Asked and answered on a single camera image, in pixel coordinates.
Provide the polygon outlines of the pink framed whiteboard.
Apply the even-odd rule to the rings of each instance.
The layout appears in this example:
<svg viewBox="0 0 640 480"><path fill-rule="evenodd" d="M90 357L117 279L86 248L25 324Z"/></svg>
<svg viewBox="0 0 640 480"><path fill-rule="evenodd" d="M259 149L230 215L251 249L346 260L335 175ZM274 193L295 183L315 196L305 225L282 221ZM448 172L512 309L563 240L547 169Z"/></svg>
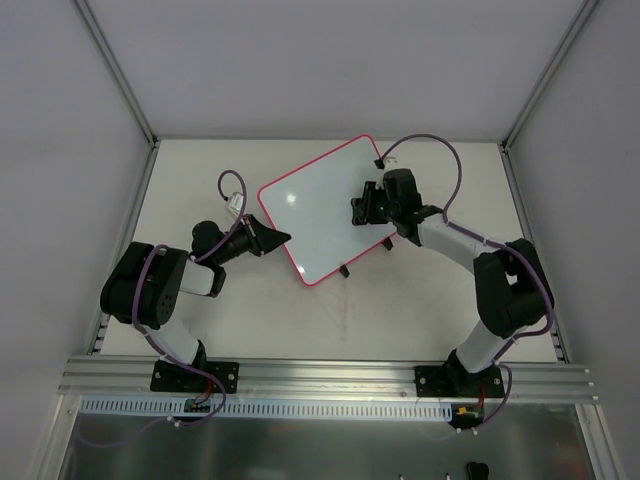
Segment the pink framed whiteboard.
<svg viewBox="0 0 640 480"><path fill-rule="evenodd" d="M272 228L291 236L284 248L312 287L395 234L390 224L356 227L350 201L378 178L380 152L366 134L263 185L257 193Z"/></svg>

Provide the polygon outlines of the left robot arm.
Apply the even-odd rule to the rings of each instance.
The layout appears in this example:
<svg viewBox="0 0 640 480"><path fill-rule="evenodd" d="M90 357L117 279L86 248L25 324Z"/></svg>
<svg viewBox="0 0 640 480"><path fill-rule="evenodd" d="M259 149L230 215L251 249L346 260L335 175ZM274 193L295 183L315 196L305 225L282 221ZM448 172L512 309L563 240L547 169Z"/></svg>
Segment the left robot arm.
<svg viewBox="0 0 640 480"><path fill-rule="evenodd" d="M197 390L209 377L206 349L173 318L178 296L217 297L227 262L246 253L261 257L290 239L290 234L244 215L227 232L213 221L196 224L189 252L133 242L103 286L100 308L138 331L161 361L175 365L174 378L185 389Z"/></svg>

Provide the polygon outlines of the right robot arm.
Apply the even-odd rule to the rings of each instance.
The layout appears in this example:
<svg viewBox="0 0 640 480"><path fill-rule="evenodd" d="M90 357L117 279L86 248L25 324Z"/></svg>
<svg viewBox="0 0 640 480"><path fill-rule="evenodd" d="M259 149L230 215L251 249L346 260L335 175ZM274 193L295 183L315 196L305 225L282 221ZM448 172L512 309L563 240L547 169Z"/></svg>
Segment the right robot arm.
<svg viewBox="0 0 640 480"><path fill-rule="evenodd" d="M470 395L515 341L543 335L553 326L553 294L530 241L500 243L452 221L447 208L423 203L406 168L384 173L378 183L367 181L350 204L353 225L391 224L402 238L473 275L478 323L450 353L435 381Z"/></svg>

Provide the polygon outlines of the black whiteboard eraser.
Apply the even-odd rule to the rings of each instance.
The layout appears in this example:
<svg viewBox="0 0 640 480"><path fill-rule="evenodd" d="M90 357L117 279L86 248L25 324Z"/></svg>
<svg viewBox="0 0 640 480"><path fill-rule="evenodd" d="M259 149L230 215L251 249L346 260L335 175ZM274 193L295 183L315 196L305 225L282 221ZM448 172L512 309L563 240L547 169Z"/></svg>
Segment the black whiteboard eraser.
<svg viewBox="0 0 640 480"><path fill-rule="evenodd" d="M357 198L352 198L350 200L350 205L352 208L352 212L353 212L353 208L361 208L361 209L370 209L371 205L366 205L363 200L362 200L362 196L361 197L357 197Z"/></svg>

